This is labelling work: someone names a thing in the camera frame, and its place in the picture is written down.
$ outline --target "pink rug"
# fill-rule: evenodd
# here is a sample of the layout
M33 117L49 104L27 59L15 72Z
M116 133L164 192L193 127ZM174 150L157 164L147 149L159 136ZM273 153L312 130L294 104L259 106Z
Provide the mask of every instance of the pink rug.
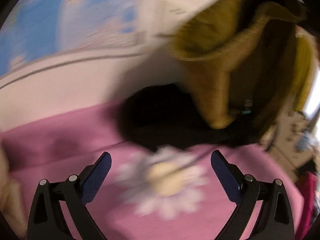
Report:
M132 187L122 183L128 174L127 164L137 163L139 158L148 159L149 155L146 149L123 141L116 130L115 114L116 106L95 106L40 120L3 134L12 176L22 184L26 212L30 210L41 179L63 181L94 163L105 150L112 156L112 167L95 200L87 204L87 208L109 240L214 239L235 204L228 200L212 170L210 155L190 170L188 187L182 187L175 199L159 198L147 192L138 197L132 195ZM192 147L187 155L194 157L216 148L244 174L250 173L257 180L267 182L280 178L287 190L297 229L303 198L277 163L258 145L236 149L199 145ZM131 203L123 197L124 194L132 200ZM260 205L256 206L241 239L249 237ZM74 238L81 239L65 205L63 210Z

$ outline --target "metal screw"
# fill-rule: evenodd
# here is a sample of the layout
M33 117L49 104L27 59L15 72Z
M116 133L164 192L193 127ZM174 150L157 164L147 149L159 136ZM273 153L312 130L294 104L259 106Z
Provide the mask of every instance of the metal screw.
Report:
M41 181L39 182L41 186L45 185L46 183L47 183L46 179L41 179Z
M282 180L280 180L280 179L276 179L276 184L278 185L278 186L281 186L282 185Z
M76 181L76 179L78 179L78 176L77 175L71 175L69 177L69 181L73 182L73 181Z
M254 180L254 177L253 177L251 174L246 174L246 175L244 176L244 178L245 178L245 180L247 180L247 181L253 181L253 180Z

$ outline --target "white flower pattern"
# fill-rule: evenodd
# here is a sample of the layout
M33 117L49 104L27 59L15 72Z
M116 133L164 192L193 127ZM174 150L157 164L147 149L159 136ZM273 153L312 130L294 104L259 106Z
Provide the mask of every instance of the white flower pattern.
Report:
M120 166L116 177L127 188L123 200L137 204L137 215L157 212L164 220L174 219L180 212L197 211L204 199L198 187L208 179L202 166L192 164L195 159L169 146L154 155L133 155L131 162Z

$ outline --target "pink fabric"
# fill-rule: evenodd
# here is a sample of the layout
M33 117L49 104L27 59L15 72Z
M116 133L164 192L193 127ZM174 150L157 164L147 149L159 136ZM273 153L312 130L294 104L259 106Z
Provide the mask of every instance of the pink fabric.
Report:
M124 139L117 132L118 103L42 119L2 134L11 170L88 154Z
M232 214L231 203L210 165L210 155L197 165L206 168L209 183L199 188L204 200L196 212L181 213L174 220L164 221L156 212L140 216L135 204L122 201L124 188L115 184L121 164L132 153L146 149L119 136L114 116L116 106L95 106L75 112L40 120L18 127L3 135L6 151L12 164L12 176L22 184L23 202L29 212L37 184L43 178L50 182L65 180L70 174L78 174L92 164L106 150L112 156L112 168L102 184L95 200L87 204L92 217L110 240L163 240L163 239L214 239ZM200 155L210 149L219 149L226 159L238 165L243 173L252 174L257 180L272 182L280 178L286 187L295 228L298 227L303 198L287 174L258 145L230 149L212 145L192 147L190 152ZM259 203L241 239L246 239L259 213ZM65 205L63 211L76 239L81 239Z
M303 212L300 225L297 229L295 240L301 240L305 237L311 227L312 213L314 209L315 192L317 185L317 176L311 172L307 172L297 183L303 198Z

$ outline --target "wall mural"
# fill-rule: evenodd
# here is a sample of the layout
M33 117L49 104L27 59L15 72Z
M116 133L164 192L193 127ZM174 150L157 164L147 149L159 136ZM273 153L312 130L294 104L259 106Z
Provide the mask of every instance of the wall mural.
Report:
M0 75L57 52L138 44L137 0L20 0L0 30Z

